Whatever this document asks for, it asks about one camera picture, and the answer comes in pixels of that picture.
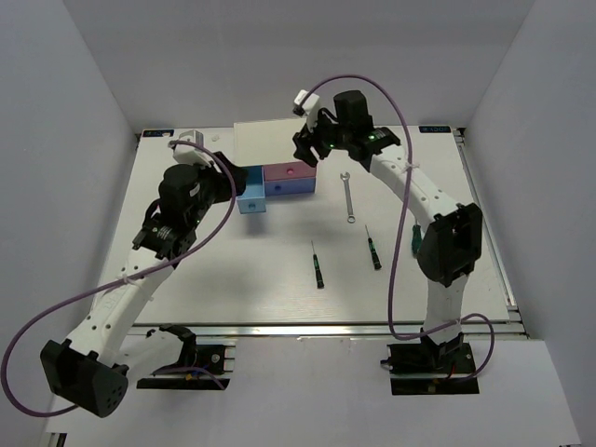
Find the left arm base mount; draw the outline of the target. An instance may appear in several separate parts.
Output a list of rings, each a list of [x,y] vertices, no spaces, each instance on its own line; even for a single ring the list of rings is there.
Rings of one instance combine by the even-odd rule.
[[[164,324],[159,334],[170,334],[182,343],[175,362],[137,382],[137,389],[224,391],[235,366],[235,345],[198,341],[196,334],[181,325]]]

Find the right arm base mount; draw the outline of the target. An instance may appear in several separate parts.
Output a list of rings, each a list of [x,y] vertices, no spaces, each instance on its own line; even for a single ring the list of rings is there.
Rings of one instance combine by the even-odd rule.
[[[468,343],[435,365],[421,344],[387,346],[380,366],[389,374],[393,396],[478,395],[475,360]]]

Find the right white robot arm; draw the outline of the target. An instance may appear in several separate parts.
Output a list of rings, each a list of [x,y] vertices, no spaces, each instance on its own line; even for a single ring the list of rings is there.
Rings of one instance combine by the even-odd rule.
[[[298,93],[293,111],[305,124],[292,138],[294,156],[315,167],[331,151],[343,150],[413,214],[422,230],[416,261],[428,290],[420,358],[431,371],[442,371],[463,342],[459,319],[467,279],[481,257],[481,209],[456,201],[434,184],[391,129],[374,125],[360,91],[339,93],[333,101],[335,111],[329,113],[318,95]]]

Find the light blue small drawer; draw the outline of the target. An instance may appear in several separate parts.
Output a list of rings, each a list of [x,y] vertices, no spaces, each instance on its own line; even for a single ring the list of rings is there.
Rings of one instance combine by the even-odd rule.
[[[251,166],[246,170],[248,178],[244,193],[237,198],[238,211],[241,214],[266,212],[263,167]]]

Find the small black precision screwdriver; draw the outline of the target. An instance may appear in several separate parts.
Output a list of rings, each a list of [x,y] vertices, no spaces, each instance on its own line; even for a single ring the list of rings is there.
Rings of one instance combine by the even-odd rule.
[[[316,249],[314,246],[314,241],[311,241],[311,248],[312,248],[312,259],[313,259],[313,266],[314,266],[317,288],[319,290],[322,290],[325,287],[325,284],[324,284],[324,279],[323,279],[322,272],[320,269],[320,264],[318,261],[318,255],[316,253]]]

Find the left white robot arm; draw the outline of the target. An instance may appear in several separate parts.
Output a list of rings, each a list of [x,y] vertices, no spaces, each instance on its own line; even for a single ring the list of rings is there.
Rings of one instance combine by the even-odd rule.
[[[133,348],[122,344],[155,291],[196,242],[209,208],[243,194],[249,173],[218,152],[213,162],[198,153],[165,170],[158,197],[146,209],[140,231],[121,267],[118,284],[102,294],[85,319],[61,343],[49,341],[41,362],[50,390],[100,418],[113,413],[129,386],[151,373],[197,368],[196,336],[167,323]]]

